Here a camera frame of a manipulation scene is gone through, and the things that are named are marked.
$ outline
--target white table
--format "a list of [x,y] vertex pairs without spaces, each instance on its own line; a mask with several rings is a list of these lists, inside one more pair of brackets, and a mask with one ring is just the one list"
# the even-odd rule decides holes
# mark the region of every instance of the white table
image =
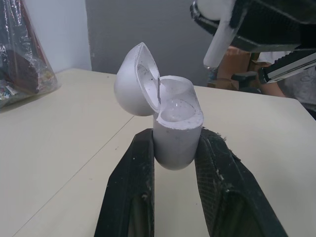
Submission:
[[[0,113],[0,236],[92,237],[108,178],[152,127],[115,101],[115,75],[68,70],[62,87]],[[316,236],[316,123],[293,99],[196,87],[204,126],[256,177],[290,237]],[[208,236],[195,167],[155,165],[155,236]]]

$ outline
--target person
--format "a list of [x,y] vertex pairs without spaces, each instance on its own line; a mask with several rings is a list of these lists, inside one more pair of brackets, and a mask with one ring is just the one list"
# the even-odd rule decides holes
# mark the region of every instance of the person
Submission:
[[[290,52],[263,52],[257,62],[269,66]],[[297,99],[316,119],[316,67],[274,83],[261,84],[263,94]]]

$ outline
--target plastic bag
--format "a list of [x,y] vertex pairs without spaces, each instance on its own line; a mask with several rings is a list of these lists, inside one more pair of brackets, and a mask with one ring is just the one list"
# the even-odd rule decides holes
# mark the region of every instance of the plastic bag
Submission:
[[22,0],[0,0],[0,108],[57,88]]

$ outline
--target white wall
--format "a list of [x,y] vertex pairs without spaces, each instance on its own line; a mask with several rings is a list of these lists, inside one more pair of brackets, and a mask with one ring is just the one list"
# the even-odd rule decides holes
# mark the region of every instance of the white wall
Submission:
[[54,70],[91,70],[84,0],[25,0],[38,39]]

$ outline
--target white cylinder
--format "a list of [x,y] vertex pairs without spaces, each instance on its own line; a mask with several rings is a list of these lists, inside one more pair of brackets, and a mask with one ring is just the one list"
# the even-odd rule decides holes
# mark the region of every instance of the white cylinder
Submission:
[[155,158],[163,167],[178,170],[195,157],[203,113],[189,80],[166,76],[160,81],[160,112],[154,115]]

